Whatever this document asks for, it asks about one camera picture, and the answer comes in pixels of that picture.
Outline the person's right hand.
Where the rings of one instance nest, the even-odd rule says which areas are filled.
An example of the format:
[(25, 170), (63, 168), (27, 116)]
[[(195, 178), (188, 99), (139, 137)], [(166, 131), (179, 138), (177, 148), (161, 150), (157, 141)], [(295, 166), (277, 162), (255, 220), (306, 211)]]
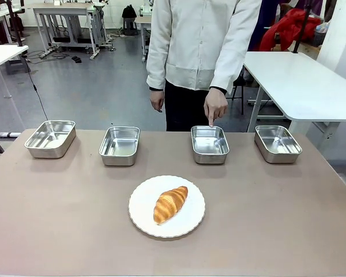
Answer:
[(161, 113), (164, 104), (164, 91), (151, 90), (150, 101), (153, 109)]

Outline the person's left hand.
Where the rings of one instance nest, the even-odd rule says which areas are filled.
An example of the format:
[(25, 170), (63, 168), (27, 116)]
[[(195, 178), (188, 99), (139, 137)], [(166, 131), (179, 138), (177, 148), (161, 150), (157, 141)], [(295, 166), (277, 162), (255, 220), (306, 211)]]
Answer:
[(208, 119), (208, 125), (214, 126), (214, 121), (222, 118), (228, 107), (225, 94), (217, 88), (211, 88), (204, 101), (204, 112)]

